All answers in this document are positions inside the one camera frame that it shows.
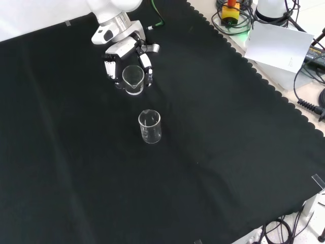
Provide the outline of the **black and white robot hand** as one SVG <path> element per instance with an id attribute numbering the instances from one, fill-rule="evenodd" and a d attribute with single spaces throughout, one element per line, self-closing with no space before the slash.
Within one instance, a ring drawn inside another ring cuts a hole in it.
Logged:
<path id="1" fill-rule="evenodd" d="M 142 24 L 138 20 L 132 21 L 130 27 L 124 31 L 121 31 L 116 23 L 110 22 L 106 26 L 99 26 L 93 35 L 91 40 L 96 45 L 113 43 L 105 51 L 103 60 L 108 78 L 117 87 L 122 87 L 118 64 L 133 53 L 137 54 L 144 71 L 144 84 L 151 86 L 153 83 L 153 67 L 147 53 L 158 53 L 160 46 L 156 43 L 149 44 L 145 39 Z"/>

